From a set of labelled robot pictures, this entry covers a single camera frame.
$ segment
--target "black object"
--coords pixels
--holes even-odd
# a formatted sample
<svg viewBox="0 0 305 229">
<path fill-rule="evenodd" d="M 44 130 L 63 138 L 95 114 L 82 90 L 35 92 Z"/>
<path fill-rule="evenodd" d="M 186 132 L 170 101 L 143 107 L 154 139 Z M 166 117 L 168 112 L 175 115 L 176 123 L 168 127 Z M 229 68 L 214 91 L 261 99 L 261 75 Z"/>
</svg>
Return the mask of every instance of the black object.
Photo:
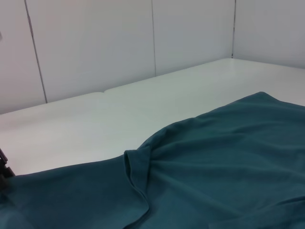
<svg viewBox="0 0 305 229">
<path fill-rule="evenodd" d="M 8 186 L 6 178 L 15 176 L 11 168 L 5 166 L 7 161 L 8 159 L 0 149 L 0 190 L 3 190 Z"/>
</svg>

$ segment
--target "white tabletop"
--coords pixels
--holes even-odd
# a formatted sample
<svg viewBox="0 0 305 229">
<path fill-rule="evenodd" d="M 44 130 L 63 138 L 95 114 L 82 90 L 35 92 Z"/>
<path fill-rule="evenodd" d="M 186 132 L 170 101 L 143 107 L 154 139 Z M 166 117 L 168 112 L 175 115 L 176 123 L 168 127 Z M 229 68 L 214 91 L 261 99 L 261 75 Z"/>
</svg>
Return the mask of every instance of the white tabletop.
<svg viewBox="0 0 305 229">
<path fill-rule="evenodd" d="M 0 148 L 17 174 L 110 159 L 173 122 L 264 91 L 305 105 L 305 70 L 223 59 L 0 115 Z"/>
</svg>

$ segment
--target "white table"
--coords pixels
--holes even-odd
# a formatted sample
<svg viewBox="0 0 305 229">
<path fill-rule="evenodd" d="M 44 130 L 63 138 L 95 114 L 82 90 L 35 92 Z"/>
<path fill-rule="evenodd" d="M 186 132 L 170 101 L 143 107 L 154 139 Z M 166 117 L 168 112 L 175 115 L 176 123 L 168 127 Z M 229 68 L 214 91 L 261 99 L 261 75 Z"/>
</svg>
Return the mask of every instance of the white table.
<svg viewBox="0 0 305 229">
<path fill-rule="evenodd" d="M 305 105 L 305 70 L 223 59 L 0 115 L 0 148 L 16 175 L 110 159 L 173 122 L 264 91 Z"/>
</svg>

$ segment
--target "teal shirt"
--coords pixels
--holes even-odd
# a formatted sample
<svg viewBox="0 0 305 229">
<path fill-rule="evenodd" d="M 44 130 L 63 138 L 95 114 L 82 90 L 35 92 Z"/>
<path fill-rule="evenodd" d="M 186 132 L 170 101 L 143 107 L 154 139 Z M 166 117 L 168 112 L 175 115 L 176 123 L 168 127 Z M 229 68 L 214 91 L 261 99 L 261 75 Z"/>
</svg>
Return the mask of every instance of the teal shirt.
<svg viewBox="0 0 305 229">
<path fill-rule="evenodd" d="M 9 180 L 0 229 L 305 227 L 305 107 L 257 93 L 137 150 Z"/>
</svg>

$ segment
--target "white wall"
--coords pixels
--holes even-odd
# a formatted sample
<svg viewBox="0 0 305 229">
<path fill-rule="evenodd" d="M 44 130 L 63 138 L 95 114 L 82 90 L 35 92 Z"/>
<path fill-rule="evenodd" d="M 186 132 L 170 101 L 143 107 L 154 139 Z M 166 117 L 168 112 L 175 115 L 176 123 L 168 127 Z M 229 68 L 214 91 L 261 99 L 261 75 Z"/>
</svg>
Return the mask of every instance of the white wall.
<svg viewBox="0 0 305 229">
<path fill-rule="evenodd" d="M 0 0 L 0 114 L 45 103 L 22 0 Z"/>
<path fill-rule="evenodd" d="M 27 0 L 48 102 L 155 76 L 151 0 Z"/>
<path fill-rule="evenodd" d="M 234 58 L 305 68 L 305 0 L 237 0 Z"/>
<path fill-rule="evenodd" d="M 231 57 L 234 0 L 152 0 L 157 75 Z"/>
</svg>

